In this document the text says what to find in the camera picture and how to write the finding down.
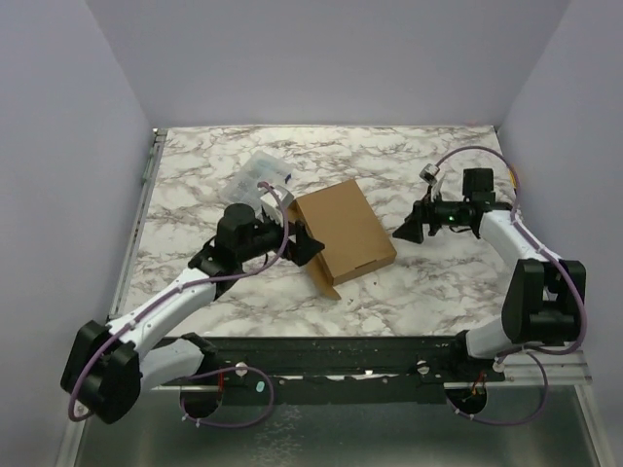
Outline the brown cardboard box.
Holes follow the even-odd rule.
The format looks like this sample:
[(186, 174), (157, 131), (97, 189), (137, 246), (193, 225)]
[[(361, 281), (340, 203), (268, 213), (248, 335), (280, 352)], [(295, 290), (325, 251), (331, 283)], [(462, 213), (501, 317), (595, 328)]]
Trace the brown cardboard box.
[(296, 198), (288, 214), (324, 244), (306, 272), (325, 298), (338, 301), (336, 286), (395, 261), (388, 232), (353, 179)]

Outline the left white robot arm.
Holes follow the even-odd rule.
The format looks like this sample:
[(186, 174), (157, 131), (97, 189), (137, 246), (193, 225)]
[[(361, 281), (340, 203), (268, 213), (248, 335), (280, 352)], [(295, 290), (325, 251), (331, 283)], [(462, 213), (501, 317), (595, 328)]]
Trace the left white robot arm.
[(206, 341), (191, 334), (160, 346), (162, 338), (245, 279), (245, 262), (262, 257), (266, 268), (279, 259), (304, 266), (323, 248), (285, 211), (273, 219), (246, 204), (226, 207), (215, 236), (163, 291), (118, 319), (91, 320), (78, 330), (60, 380), (70, 396), (70, 419), (84, 420), (76, 412), (82, 404), (87, 416), (112, 424), (154, 386), (183, 377), (196, 384), (209, 381), (215, 361)]

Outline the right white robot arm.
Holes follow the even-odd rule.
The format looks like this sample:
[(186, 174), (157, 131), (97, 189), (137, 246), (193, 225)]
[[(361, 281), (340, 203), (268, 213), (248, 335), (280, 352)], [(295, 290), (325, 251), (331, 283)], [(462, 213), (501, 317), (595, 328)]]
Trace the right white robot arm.
[(586, 334), (585, 267), (545, 247), (527, 230), (514, 206), (496, 199), (491, 169), (463, 172), (461, 201), (442, 198), (438, 172), (433, 164), (421, 172), (427, 192), (414, 202), (394, 237), (422, 243), (444, 227), (471, 232), (487, 241), (513, 270), (500, 316), (460, 334), (462, 348), (447, 357), (449, 373), (469, 380), (481, 371), (482, 359), (500, 360), (523, 349), (552, 355), (573, 352)]

